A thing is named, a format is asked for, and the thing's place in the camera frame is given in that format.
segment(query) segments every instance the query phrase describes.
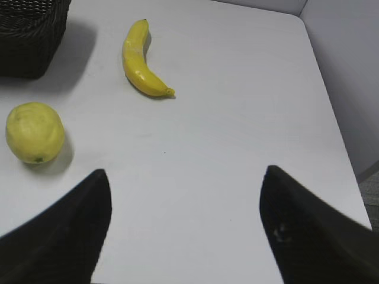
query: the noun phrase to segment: lemon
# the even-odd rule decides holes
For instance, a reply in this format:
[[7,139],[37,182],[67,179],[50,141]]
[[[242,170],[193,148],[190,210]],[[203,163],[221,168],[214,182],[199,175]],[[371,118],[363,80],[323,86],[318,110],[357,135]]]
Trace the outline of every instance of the lemon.
[[7,143],[25,163],[54,159],[65,141],[65,129],[55,110],[41,102],[16,106],[7,118]]

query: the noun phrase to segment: yellow banana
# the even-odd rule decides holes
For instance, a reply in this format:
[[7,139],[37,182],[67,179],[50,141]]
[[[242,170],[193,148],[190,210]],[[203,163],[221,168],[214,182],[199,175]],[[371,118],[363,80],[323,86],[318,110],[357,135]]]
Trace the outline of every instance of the yellow banana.
[[144,60],[143,47],[149,33],[149,23],[136,21],[130,28],[123,45],[123,66],[125,75],[141,92],[149,96],[175,97],[175,91],[167,87],[153,72]]

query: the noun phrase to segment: black basket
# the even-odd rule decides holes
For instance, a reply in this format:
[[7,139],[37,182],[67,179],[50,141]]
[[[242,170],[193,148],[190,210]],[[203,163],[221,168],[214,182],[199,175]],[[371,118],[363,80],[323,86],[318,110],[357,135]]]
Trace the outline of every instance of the black basket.
[[0,76],[39,78],[66,29],[71,0],[0,0]]

